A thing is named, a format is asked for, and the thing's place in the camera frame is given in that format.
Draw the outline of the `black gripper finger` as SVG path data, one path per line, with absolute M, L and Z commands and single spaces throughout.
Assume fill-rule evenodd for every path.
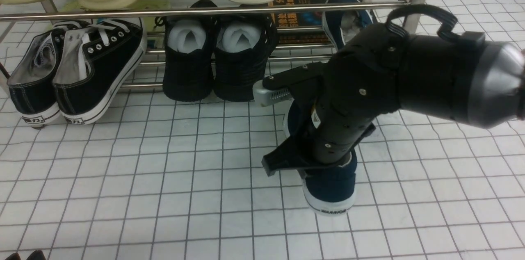
M 255 103 L 266 107 L 294 99 L 299 107 L 328 107 L 325 65 L 325 62 L 304 64 L 257 81 L 253 85 Z
M 261 164 L 268 176 L 283 170 L 342 167 L 353 157 L 355 147 L 375 128 L 372 123 L 320 123 L 317 127 L 306 123 L 264 155 Z

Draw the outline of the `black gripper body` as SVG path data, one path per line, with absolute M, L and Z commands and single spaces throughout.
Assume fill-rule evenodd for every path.
M 400 108 L 397 96 L 401 37 L 382 23 L 354 36 L 323 66 L 323 90 L 316 109 L 321 123 L 313 133 L 313 157 L 340 162 L 371 122 Z

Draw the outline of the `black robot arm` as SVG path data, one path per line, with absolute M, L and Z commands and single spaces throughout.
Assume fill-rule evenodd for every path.
M 402 6 L 328 62 L 257 82 L 259 105 L 293 98 L 299 107 L 296 130 L 262 158 L 266 174 L 344 165 L 373 120 L 400 109 L 478 128 L 523 119 L 521 51 L 482 32 L 456 34 L 457 21 L 437 6 Z

